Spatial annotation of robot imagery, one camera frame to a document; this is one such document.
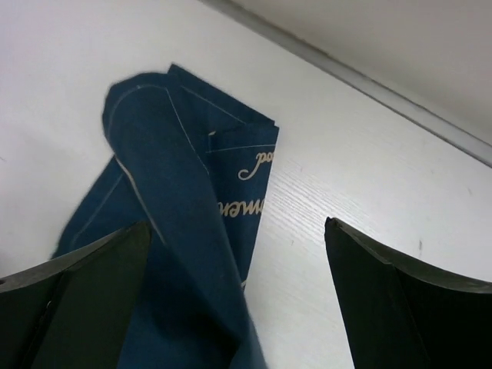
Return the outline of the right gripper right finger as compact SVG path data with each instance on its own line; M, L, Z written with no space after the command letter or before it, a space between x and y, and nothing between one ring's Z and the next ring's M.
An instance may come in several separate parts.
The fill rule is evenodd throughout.
M489 368L491 284L394 250L337 218L327 259L356 368Z

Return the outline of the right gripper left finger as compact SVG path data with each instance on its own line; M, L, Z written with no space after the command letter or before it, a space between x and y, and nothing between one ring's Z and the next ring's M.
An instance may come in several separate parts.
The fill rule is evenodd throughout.
M1 279L3 368L115 368L151 245L145 222Z

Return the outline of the dark blue cloth placemat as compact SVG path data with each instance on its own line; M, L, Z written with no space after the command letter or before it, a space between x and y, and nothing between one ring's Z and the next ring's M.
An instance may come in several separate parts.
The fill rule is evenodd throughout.
M179 65L112 85L112 157L56 256L139 221L151 246L118 366L263 368L244 288L279 129Z

